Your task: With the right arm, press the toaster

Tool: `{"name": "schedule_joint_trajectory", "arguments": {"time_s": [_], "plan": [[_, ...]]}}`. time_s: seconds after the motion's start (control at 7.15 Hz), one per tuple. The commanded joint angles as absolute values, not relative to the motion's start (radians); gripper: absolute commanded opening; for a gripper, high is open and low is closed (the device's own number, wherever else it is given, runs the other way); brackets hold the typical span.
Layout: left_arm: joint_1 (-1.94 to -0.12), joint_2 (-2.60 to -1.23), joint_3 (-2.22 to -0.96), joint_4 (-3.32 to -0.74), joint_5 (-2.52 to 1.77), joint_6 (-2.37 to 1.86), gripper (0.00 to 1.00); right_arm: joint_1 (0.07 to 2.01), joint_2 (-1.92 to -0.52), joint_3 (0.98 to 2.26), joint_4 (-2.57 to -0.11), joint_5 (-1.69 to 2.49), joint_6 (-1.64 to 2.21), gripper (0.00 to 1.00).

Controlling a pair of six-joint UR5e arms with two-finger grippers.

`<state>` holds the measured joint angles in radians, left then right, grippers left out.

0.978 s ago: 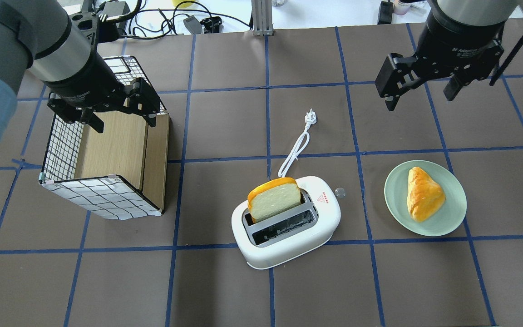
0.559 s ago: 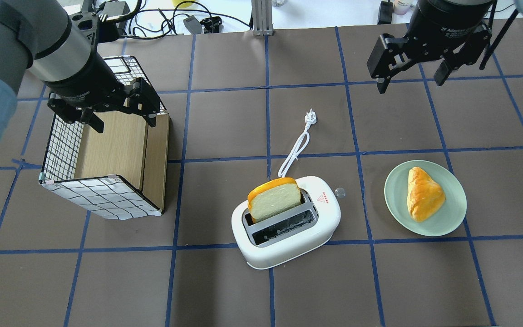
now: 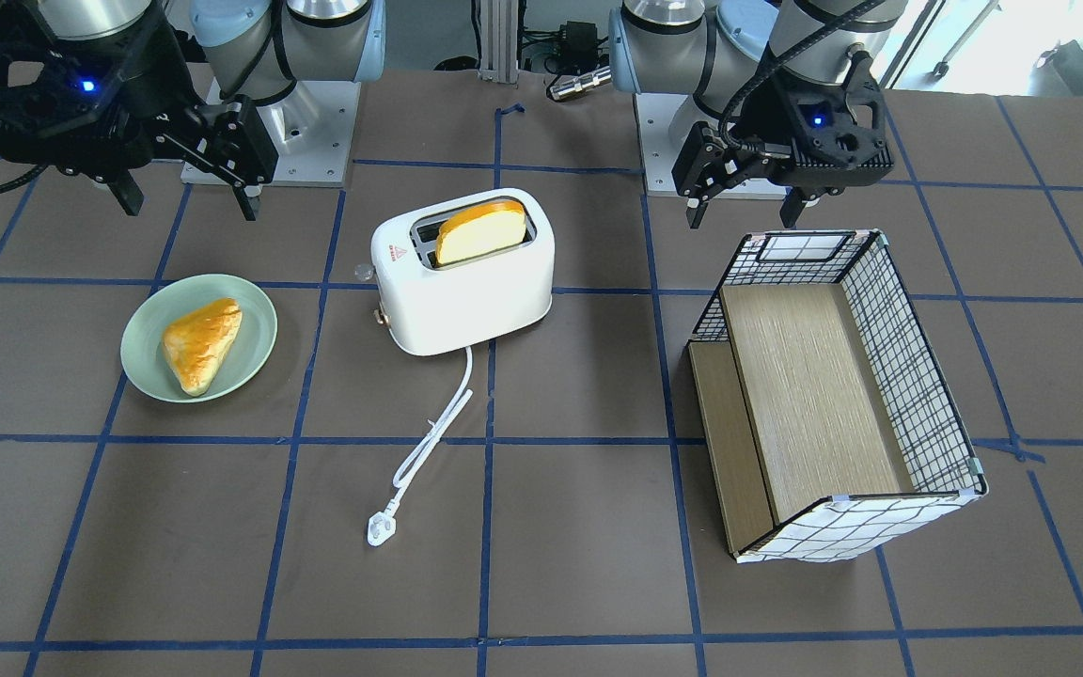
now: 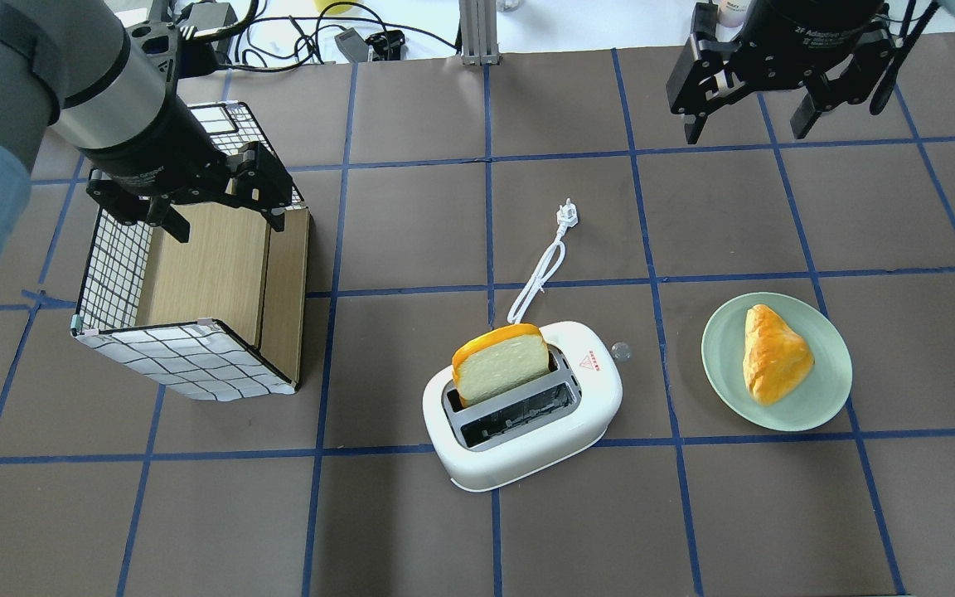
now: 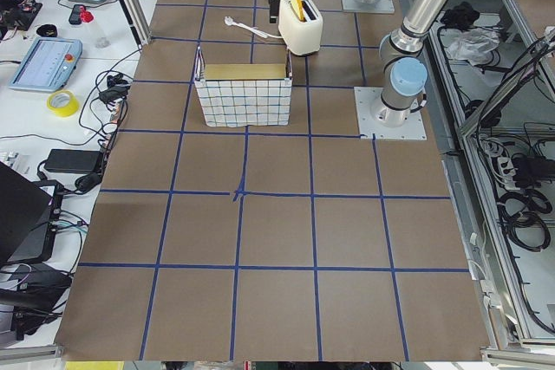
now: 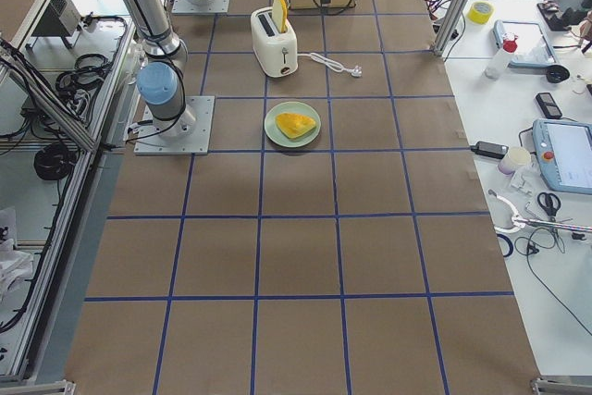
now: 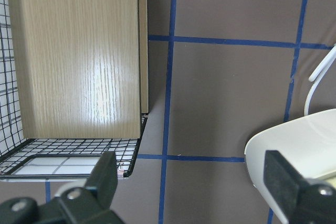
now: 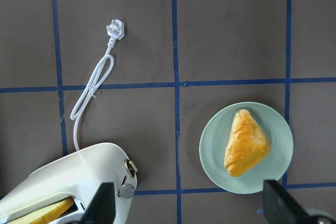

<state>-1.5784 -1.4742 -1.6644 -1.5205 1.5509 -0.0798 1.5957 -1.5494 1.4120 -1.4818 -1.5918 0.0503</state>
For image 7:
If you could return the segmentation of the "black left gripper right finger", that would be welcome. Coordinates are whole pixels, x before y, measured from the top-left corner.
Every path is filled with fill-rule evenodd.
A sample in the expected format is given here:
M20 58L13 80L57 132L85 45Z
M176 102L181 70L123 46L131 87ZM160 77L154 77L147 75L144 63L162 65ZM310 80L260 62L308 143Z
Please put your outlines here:
M266 151L264 183L288 221L335 221L330 179L304 178L279 151Z

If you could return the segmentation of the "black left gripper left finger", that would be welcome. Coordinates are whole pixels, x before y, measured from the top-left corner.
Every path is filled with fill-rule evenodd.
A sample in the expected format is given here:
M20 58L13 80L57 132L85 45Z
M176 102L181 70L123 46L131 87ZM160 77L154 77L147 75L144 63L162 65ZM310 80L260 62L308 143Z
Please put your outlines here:
M107 210L117 188L115 152L104 152L81 187L65 190L57 197L63 208L74 210Z

